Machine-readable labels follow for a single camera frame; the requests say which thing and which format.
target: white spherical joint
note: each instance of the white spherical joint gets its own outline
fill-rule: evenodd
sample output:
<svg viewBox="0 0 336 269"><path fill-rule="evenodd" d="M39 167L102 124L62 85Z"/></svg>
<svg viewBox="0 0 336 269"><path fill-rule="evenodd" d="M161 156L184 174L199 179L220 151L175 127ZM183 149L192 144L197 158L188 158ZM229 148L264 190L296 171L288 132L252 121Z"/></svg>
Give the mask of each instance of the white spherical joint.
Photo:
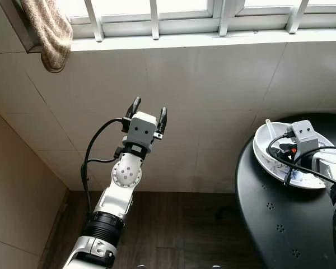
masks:
<svg viewBox="0 0 336 269"><path fill-rule="evenodd" d="M122 188L135 187L142 177L142 159L130 153L122 154L112 170L112 178L116 185Z"/></svg>

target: window sill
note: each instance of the window sill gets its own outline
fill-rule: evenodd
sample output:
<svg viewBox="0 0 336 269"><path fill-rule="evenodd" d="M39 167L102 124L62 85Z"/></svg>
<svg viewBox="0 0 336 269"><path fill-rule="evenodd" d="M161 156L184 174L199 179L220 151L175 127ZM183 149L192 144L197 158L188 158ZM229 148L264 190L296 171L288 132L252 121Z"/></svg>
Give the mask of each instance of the window sill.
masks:
<svg viewBox="0 0 336 269"><path fill-rule="evenodd" d="M153 40L151 36L127 36L106 38L100 43L97 43L94 38L75 39L72 42L71 51L181 48L311 41L336 41L336 29L299 29L296 34L289 34L285 30L234 31L228 33L225 37L219 37L218 33L161 35L159 40Z"/></svg>

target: metal bar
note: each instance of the metal bar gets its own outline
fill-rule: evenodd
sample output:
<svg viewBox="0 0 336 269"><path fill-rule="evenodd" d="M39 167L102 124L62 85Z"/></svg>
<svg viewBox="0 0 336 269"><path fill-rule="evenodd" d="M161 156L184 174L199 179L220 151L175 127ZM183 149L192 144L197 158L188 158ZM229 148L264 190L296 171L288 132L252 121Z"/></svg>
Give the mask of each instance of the metal bar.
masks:
<svg viewBox="0 0 336 269"><path fill-rule="evenodd" d="M182 18L209 18L209 17L212 17L212 14L208 10L159 13L159 19L161 21L182 19Z"/></svg>
<svg viewBox="0 0 336 269"><path fill-rule="evenodd" d="M41 46L34 46L32 47L27 53L40 53L43 51L43 48Z"/></svg>
<svg viewBox="0 0 336 269"><path fill-rule="evenodd" d="M245 0L237 0L235 5L235 14L238 14L240 11L244 9Z"/></svg>
<svg viewBox="0 0 336 269"><path fill-rule="evenodd" d="M92 25L92 29L94 31L95 39L97 42L101 42L105 38L105 35L102 30L100 16L95 14L91 0L85 0L85 4L88 12L88 17L90 18L90 22Z"/></svg>
<svg viewBox="0 0 336 269"><path fill-rule="evenodd" d="M222 14L223 0L214 0L213 18L220 18Z"/></svg>
<svg viewBox="0 0 336 269"><path fill-rule="evenodd" d="M237 16L259 16L259 15L289 15L292 6L275 6L275 7L245 7Z"/></svg>
<svg viewBox="0 0 336 269"><path fill-rule="evenodd" d="M231 18L235 17L238 1L239 0L223 0L219 36L226 36Z"/></svg>
<svg viewBox="0 0 336 269"><path fill-rule="evenodd" d="M214 2L214 0L207 0L207 11L211 16L213 16Z"/></svg>
<svg viewBox="0 0 336 269"><path fill-rule="evenodd" d="M0 5L26 52L38 46L40 44L38 35L31 26L20 1L0 0Z"/></svg>
<svg viewBox="0 0 336 269"><path fill-rule="evenodd" d="M289 15L235 16L231 18L229 31L284 30ZM193 18L190 20L163 20L159 22L161 35L187 33L213 33L218 31L220 18ZM90 24L73 25L73 38L94 38ZM111 22L102 24L106 37L152 35L150 21ZM336 28L336 14L304 14L299 29Z"/></svg>
<svg viewBox="0 0 336 269"><path fill-rule="evenodd" d="M296 33L308 3L309 0L301 0L299 4L293 7L292 14L286 24L286 31L289 34Z"/></svg>
<svg viewBox="0 0 336 269"><path fill-rule="evenodd" d="M307 13L336 13L336 5L309 5L305 10L305 14Z"/></svg>
<svg viewBox="0 0 336 269"><path fill-rule="evenodd" d="M159 22L158 22L157 0L150 0L150 4L151 4L152 36L154 40L158 40L159 39Z"/></svg>

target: window frame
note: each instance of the window frame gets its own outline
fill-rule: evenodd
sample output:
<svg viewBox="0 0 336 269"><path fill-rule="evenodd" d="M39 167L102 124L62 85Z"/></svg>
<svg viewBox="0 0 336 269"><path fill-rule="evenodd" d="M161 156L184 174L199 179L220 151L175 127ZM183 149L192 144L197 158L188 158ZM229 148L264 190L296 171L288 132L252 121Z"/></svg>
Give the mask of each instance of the window frame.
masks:
<svg viewBox="0 0 336 269"><path fill-rule="evenodd" d="M150 2L151 9L152 4L156 9L156 0ZM85 0L85 3L87 6L91 0ZM28 53L40 51L38 38L20 6L20 0L0 0L0 4L25 50ZM230 31L246 30L286 29L294 33L287 27L292 20L296 30L336 28L336 5L307 5L298 10L301 6L245 7L244 4L245 0L207 0L206 10L161 13L155 21L151 20L151 14L93 18L89 14L88 17L71 17L69 20L74 39L96 38L96 41L99 41L97 36L100 35L104 38L152 35L158 39L160 34L216 32L218 36L226 36Z"/></svg>

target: tiled wall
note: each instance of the tiled wall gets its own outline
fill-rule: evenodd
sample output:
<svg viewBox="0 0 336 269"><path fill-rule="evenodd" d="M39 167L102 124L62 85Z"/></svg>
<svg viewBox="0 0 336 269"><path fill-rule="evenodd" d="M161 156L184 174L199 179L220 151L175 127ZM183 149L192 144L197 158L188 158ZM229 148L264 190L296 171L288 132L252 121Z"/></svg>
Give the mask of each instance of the tiled wall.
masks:
<svg viewBox="0 0 336 269"><path fill-rule="evenodd" d="M0 268L37 268L65 191L0 116Z"/></svg>
<svg viewBox="0 0 336 269"><path fill-rule="evenodd" d="M138 95L141 111L168 108L142 191L233 192L239 152L265 118L336 113L336 41L76 51L52 74L3 16L0 9L0 114L72 190L82 189L92 135ZM122 137L110 127L92 156L111 157ZM111 167L89 165L91 189L109 184Z"/></svg>

